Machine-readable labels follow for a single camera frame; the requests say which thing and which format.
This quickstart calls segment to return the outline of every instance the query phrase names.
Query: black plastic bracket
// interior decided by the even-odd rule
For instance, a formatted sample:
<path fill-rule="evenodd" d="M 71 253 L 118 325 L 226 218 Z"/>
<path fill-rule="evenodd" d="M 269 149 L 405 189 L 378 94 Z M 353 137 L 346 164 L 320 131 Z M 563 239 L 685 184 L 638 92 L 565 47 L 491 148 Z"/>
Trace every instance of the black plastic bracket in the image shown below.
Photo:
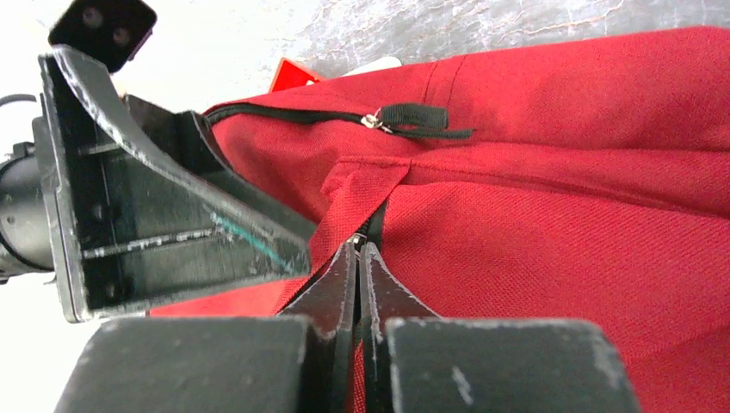
<path fill-rule="evenodd" d="M 69 321 L 309 273 L 314 223 L 222 163 L 200 115 L 120 99 L 69 46 L 40 66 L 35 156 Z"/>
<path fill-rule="evenodd" d="M 157 19 L 140 0 L 76 0 L 51 29 L 48 43 L 71 46 L 114 73 L 134 58 Z"/>

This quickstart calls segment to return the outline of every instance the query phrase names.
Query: black zipper pull tab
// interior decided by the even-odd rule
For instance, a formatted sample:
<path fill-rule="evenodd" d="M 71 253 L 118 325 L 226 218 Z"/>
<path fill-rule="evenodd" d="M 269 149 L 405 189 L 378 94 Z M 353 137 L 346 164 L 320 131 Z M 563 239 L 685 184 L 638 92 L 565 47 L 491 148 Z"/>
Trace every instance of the black zipper pull tab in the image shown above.
<path fill-rule="evenodd" d="M 418 103 L 385 106 L 363 116 L 360 123 L 408 139 L 468 139 L 473 133 L 471 129 L 445 131 L 449 126 L 447 110 Z"/>

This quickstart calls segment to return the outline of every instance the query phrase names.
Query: black zipper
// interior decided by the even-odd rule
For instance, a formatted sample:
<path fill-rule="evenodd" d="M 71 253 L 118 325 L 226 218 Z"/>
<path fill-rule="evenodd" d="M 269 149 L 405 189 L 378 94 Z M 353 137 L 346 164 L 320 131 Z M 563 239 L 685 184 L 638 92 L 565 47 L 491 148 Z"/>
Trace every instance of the black zipper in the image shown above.
<path fill-rule="evenodd" d="M 365 115 L 325 110 L 272 108 L 254 103 L 232 103 L 210 111 L 206 119 L 212 126 L 236 114 L 265 116 L 301 125 L 344 120 L 408 139 L 468 139 L 473 132 L 471 129 L 445 130 L 449 125 L 446 109 L 417 103 L 386 106 L 375 114 Z"/>

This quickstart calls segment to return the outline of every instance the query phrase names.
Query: zipper slider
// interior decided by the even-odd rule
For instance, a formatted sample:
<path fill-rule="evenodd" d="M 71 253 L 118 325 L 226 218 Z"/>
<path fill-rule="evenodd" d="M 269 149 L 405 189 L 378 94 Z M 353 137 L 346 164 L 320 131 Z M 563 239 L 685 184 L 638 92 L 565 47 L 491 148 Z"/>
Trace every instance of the zipper slider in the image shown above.
<path fill-rule="evenodd" d="M 393 130 L 383 125 L 383 121 L 378 118 L 379 113 L 380 109 L 378 109 L 375 114 L 366 114 L 362 117 L 362 119 L 360 119 L 360 123 L 365 125 L 368 129 L 380 129 L 385 133 L 393 133 Z"/>

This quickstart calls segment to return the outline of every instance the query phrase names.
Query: gray marble surface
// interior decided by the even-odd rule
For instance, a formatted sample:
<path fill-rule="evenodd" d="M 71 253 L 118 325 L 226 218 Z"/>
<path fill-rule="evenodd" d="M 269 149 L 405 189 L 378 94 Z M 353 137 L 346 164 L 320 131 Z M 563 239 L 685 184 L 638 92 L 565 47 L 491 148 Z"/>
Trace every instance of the gray marble surface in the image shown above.
<path fill-rule="evenodd" d="M 728 0 L 147 2 L 159 15 L 155 34 L 119 77 L 174 109 L 264 93 L 283 56 L 336 77 L 387 55 L 408 64 L 661 28 L 730 27 Z M 35 0 L 37 20 L 50 27 L 66 5 Z"/>

